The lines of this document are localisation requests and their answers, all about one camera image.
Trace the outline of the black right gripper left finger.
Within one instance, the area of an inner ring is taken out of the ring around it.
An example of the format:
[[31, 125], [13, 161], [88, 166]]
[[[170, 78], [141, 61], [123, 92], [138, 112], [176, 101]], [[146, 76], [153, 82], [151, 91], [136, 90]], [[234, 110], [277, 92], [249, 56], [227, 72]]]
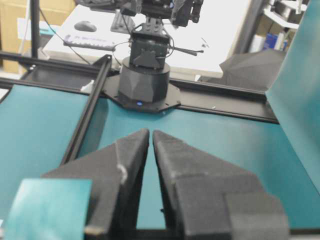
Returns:
[[150, 132], [140, 129], [45, 174], [43, 178], [91, 179], [86, 240], [107, 240], [137, 226]]

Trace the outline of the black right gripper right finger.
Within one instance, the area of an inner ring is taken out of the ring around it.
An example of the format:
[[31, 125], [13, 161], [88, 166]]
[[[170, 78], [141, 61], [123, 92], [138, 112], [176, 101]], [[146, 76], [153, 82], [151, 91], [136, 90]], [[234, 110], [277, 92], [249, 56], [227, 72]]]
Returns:
[[166, 224], [186, 240], [287, 240], [288, 217], [252, 172], [152, 134]]

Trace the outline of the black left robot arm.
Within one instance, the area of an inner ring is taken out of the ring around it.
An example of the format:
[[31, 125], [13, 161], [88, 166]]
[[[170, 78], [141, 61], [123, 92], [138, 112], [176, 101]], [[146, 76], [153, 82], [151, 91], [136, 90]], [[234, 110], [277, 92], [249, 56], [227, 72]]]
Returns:
[[123, 108], [159, 113], [181, 104], [180, 89], [170, 84], [169, 50], [176, 50], [163, 19], [177, 27], [198, 23], [201, 0], [118, 0], [122, 15], [143, 14], [140, 30], [130, 32], [130, 55], [123, 59], [118, 75], [107, 78], [104, 94]]

